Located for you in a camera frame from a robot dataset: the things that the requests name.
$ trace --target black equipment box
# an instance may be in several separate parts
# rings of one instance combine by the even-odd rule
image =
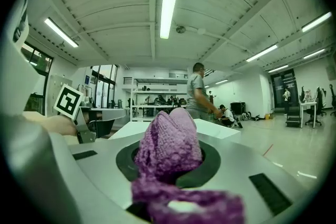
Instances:
[[[230,104],[230,109],[235,112],[236,115],[241,115],[246,112],[245,102],[235,102]]]

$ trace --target table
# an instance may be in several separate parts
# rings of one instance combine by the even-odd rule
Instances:
[[[196,119],[194,122],[198,134],[206,134],[219,139],[228,139],[229,141],[236,143],[240,142],[241,132],[239,130],[227,128],[201,119]],[[112,135],[109,140],[144,133],[149,124],[150,122],[129,122]]]
[[[299,101],[300,103],[300,111],[301,111],[301,128],[303,125],[303,108],[305,106],[314,106],[314,122],[313,122],[313,128],[315,128],[315,120],[316,120],[316,105],[317,103],[315,101],[310,101],[310,102],[306,102],[306,103],[301,103],[301,101]]]

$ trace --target purple crochet cloth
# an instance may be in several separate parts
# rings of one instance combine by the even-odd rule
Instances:
[[[140,142],[135,163],[140,177],[132,182],[133,202],[147,203],[156,224],[244,223],[240,197],[223,191],[181,190],[169,184],[176,175],[202,163],[196,125],[185,109],[156,116]],[[203,212],[176,212],[167,206],[172,200],[194,202]]]

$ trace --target gray pants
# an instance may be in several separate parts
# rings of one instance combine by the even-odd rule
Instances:
[[[188,113],[193,119],[201,119],[204,121],[210,121],[211,115],[208,114],[207,112],[203,112],[203,111],[196,110],[196,109],[189,109],[189,108],[187,108],[186,110],[188,111]]]

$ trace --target ceiling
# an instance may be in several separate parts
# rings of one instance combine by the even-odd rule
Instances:
[[[251,65],[267,70],[320,48],[326,54],[334,49],[332,19],[301,31],[329,11],[323,0],[176,0],[169,39],[160,38],[161,5],[162,0],[29,0],[30,35],[78,66],[186,69],[202,61],[226,74]],[[60,46],[62,39],[44,23],[47,17],[79,47]],[[186,32],[178,34],[177,26]],[[245,61],[274,44],[279,49]]]

